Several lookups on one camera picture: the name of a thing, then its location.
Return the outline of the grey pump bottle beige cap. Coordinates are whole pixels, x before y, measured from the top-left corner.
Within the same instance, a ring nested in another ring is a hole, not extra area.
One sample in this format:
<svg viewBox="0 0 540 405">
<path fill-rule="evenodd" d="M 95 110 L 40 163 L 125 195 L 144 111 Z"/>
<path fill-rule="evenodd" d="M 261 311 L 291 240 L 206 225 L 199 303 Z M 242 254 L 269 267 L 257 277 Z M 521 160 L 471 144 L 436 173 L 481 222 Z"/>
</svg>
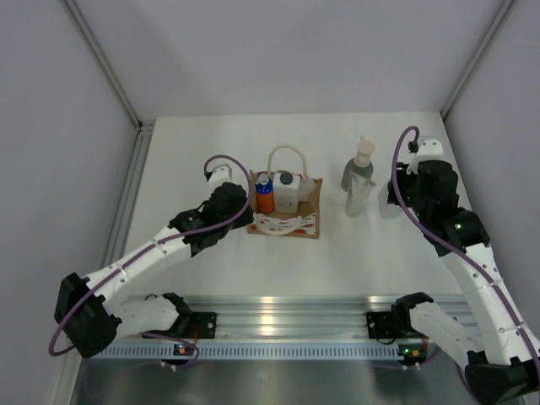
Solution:
<svg viewBox="0 0 540 405">
<path fill-rule="evenodd" d="M 362 136 L 357 144 L 356 155 L 345 165 L 343 170 L 341 188 L 344 191 L 348 190 L 352 174 L 363 176 L 369 180 L 372 178 L 374 167 L 371 162 L 371 155 L 374 151 L 375 145 Z"/>
</svg>

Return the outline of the silver refill pouch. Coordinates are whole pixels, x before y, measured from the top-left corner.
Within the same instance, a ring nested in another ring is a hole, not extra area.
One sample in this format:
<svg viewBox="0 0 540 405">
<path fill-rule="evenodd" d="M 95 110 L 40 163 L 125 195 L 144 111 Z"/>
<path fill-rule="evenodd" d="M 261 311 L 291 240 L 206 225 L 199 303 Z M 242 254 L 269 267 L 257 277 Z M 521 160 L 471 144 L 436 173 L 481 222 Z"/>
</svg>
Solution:
<svg viewBox="0 0 540 405">
<path fill-rule="evenodd" d="M 351 174 L 348 184 L 348 195 L 345 204 L 345 213 L 350 218 L 360 216 L 365 209 L 376 183 L 371 179 L 358 174 Z"/>
</svg>

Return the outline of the burlap watermelon canvas bag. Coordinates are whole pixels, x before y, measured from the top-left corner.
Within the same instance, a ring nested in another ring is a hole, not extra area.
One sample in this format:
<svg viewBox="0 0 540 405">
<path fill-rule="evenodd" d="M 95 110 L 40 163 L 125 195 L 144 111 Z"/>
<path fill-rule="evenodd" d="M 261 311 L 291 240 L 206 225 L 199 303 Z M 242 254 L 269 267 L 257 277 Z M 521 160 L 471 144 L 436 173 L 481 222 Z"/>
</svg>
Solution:
<svg viewBox="0 0 540 405">
<path fill-rule="evenodd" d="M 280 149 L 289 149 L 295 152 L 302 164 L 301 172 L 295 173 L 291 170 L 274 170 L 272 168 L 273 157 Z M 320 195 L 322 178 L 312 178 L 316 181 L 314 191 L 310 194 L 308 202 L 299 202 L 298 211 L 296 214 L 278 213 L 273 210 L 269 214 L 260 213 L 257 209 L 256 201 L 256 181 L 261 173 L 267 173 L 272 179 L 278 171 L 289 171 L 293 174 L 308 176 L 307 160 L 305 155 L 295 146 L 290 144 L 280 144 L 268 155 L 267 168 L 263 171 L 250 172 L 251 186 L 253 193 L 250 201 L 250 206 L 254 213 L 252 224 L 246 226 L 246 231 L 252 235 L 270 235 L 270 236 L 287 236 L 305 239 L 317 239 L 320 237 Z"/>
</svg>

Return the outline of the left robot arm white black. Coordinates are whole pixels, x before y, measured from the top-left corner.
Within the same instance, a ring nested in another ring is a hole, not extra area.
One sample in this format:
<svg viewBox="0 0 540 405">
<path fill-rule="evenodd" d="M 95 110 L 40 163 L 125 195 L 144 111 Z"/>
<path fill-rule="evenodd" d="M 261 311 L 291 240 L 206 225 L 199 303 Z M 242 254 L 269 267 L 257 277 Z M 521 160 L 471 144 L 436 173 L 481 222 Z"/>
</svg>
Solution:
<svg viewBox="0 0 540 405">
<path fill-rule="evenodd" d="M 189 338 L 193 313 L 183 298 L 165 293 L 132 299 L 135 288 L 164 270 L 215 246 L 231 230 L 253 220 L 252 193 L 225 182 L 199 207 L 178 213 L 156 236 L 116 262 L 60 284 L 55 338 L 65 334 L 82 358 L 101 353 L 118 338 Z"/>
</svg>

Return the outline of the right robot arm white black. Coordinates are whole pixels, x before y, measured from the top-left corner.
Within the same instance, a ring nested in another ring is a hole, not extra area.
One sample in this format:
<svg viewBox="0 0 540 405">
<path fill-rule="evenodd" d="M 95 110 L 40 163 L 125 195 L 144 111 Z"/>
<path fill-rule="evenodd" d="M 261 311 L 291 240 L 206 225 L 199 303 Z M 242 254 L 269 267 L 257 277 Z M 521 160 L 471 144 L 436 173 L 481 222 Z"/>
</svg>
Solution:
<svg viewBox="0 0 540 405">
<path fill-rule="evenodd" d="M 482 404 L 497 404 L 539 390 L 539 341 L 510 296 L 480 218 L 459 206 L 458 176 L 439 159 L 392 162 L 389 201 L 403 209 L 434 247 L 463 292 L 479 329 L 476 337 L 426 293 L 392 306 L 403 335 L 432 340 L 461 368 Z"/>
</svg>

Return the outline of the white plastic pouch in bag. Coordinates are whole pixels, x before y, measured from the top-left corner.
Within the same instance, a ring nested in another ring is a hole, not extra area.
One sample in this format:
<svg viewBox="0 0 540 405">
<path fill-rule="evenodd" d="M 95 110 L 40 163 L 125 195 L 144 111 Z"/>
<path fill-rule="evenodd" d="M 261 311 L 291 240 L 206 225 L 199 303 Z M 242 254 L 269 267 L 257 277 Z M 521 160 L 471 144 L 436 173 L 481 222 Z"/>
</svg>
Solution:
<svg viewBox="0 0 540 405">
<path fill-rule="evenodd" d="M 309 176 L 300 177 L 300 185 L 298 190 L 298 201 L 300 203 L 306 203 L 310 199 L 310 194 L 314 191 L 316 181 Z"/>
</svg>

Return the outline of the left aluminium frame post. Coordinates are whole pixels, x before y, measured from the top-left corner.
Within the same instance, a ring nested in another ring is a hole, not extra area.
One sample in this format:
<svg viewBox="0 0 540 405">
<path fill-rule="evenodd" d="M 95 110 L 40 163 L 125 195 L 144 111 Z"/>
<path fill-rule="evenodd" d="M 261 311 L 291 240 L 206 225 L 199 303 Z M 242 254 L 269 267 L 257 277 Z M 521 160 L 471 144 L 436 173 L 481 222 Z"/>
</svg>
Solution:
<svg viewBox="0 0 540 405">
<path fill-rule="evenodd" d="M 139 129 L 141 127 L 141 119 L 139 118 L 132 102 L 129 100 L 127 92 L 122 86 L 122 83 L 112 67 L 109 58 L 105 54 L 105 51 L 97 40 L 87 19 L 85 18 L 82 9 L 79 7 L 78 3 L 73 0 L 60 0 L 59 3 L 64 8 L 67 16 L 73 22 L 75 29 L 83 39 L 90 55 L 93 57 L 103 77 L 105 78 L 105 81 L 108 83 L 114 96 L 120 103 L 128 120 L 136 129 Z"/>
</svg>

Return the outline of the aluminium frame post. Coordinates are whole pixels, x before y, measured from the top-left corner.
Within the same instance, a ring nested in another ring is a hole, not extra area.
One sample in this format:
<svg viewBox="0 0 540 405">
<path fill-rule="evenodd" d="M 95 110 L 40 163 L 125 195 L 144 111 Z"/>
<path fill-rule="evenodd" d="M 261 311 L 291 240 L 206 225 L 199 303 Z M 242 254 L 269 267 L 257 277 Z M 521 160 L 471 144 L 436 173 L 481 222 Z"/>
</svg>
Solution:
<svg viewBox="0 0 540 405">
<path fill-rule="evenodd" d="M 476 71 L 479 69 L 483 59 L 489 53 L 490 47 L 495 42 L 497 35 L 505 24 L 505 21 L 509 18 L 517 4 L 518 1 L 516 0 L 499 1 L 493 16 L 489 19 L 488 23 L 483 29 L 477 44 L 472 50 L 471 56 L 467 59 L 464 68 L 459 73 L 457 81 L 452 86 L 451 92 L 446 98 L 445 104 L 440 111 L 440 116 L 443 122 L 446 121 L 452 110 L 455 108 L 456 103 L 461 98 L 463 92 L 467 89 L 467 86 L 473 79 Z"/>
<path fill-rule="evenodd" d="M 60 0 L 59 3 L 64 8 L 67 16 L 73 22 L 75 29 L 83 39 L 90 55 L 93 57 L 103 77 L 105 78 L 105 81 L 108 83 L 114 96 L 120 103 L 128 120 L 136 129 L 139 129 L 141 127 L 141 119 L 139 118 L 132 102 L 129 100 L 127 92 L 122 86 L 122 83 L 112 67 L 109 58 L 105 54 L 105 51 L 97 40 L 87 19 L 85 18 L 82 9 L 79 7 L 78 3 L 73 0 Z"/>
</svg>

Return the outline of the aluminium mounting rail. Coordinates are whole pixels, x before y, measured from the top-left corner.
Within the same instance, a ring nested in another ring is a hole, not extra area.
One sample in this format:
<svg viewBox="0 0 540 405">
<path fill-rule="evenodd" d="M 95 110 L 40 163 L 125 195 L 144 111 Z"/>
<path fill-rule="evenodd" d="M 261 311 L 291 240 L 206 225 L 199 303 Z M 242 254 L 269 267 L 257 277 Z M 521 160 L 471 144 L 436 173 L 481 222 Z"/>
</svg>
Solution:
<svg viewBox="0 0 540 405">
<path fill-rule="evenodd" d="M 134 296 L 134 300 L 153 299 L 155 294 Z M 365 313 L 390 311 L 391 296 L 360 297 L 181 297 L 193 312 L 218 315 L 215 339 L 150 338 L 132 335 L 114 342 L 141 338 L 145 340 L 185 341 L 278 341 L 278 342 L 349 342 L 375 341 L 368 335 Z M 379 340 L 388 343 L 391 340 Z"/>
</svg>

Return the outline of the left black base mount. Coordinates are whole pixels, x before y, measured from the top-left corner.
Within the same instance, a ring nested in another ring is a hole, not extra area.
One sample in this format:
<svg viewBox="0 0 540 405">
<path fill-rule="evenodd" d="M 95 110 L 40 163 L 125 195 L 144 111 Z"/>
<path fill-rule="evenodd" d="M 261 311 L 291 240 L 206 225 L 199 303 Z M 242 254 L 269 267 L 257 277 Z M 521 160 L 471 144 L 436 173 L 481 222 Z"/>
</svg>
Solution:
<svg viewBox="0 0 540 405">
<path fill-rule="evenodd" d="M 193 312 L 185 330 L 188 339 L 215 339 L 218 315 L 215 312 Z"/>
</svg>

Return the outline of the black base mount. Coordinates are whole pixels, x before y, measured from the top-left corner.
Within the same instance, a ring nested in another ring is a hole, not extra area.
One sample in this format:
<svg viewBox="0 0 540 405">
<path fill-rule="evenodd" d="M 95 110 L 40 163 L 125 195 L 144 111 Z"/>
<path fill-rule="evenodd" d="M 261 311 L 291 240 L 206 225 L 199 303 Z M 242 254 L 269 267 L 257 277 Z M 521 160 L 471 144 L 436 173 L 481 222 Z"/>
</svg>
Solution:
<svg viewBox="0 0 540 405">
<path fill-rule="evenodd" d="M 366 312 L 365 319 L 369 338 L 391 340 L 400 337 L 396 318 L 390 311 Z"/>
<path fill-rule="evenodd" d="M 215 339 L 218 315 L 215 312 L 193 312 L 185 330 L 188 339 Z"/>
</svg>

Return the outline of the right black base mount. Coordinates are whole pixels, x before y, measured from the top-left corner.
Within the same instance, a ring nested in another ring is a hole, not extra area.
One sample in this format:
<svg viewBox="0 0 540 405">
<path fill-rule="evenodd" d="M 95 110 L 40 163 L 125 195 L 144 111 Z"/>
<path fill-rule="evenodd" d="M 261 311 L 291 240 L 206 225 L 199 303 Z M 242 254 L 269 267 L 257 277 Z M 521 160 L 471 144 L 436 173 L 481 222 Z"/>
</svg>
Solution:
<svg viewBox="0 0 540 405">
<path fill-rule="evenodd" d="M 366 312 L 365 319 L 369 338 L 391 340 L 400 337 L 396 318 L 390 311 Z"/>
</svg>

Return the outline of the right aluminium frame post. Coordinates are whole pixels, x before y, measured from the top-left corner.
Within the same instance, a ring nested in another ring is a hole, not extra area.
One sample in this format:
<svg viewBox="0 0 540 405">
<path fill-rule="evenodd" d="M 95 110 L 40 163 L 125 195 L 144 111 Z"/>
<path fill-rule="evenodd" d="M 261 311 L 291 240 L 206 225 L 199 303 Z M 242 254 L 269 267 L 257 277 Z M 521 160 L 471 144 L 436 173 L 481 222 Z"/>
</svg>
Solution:
<svg viewBox="0 0 540 405">
<path fill-rule="evenodd" d="M 497 35 L 505 24 L 505 21 L 509 18 L 517 4 L 518 1 L 516 0 L 499 1 L 493 16 L 489 19 L 488 23 L 483 29 L 477 44 L 472 50 L 471 56 L 467 59 L 464 68 L 459 73 L 457 81 L 452 86 L 451 92 L 446 98 L 445 104 L 440 111 L 440 116 L 443 122 L 446 121 L 452 110 L 455 108 L 456 103 L 461 98 L 463 92 L 467 89 L 467 86 L 473 79 L 476 71 L 479 69 L 483 59 L 489 53 L 490 47 L 495 42 Z"/>
</svg>

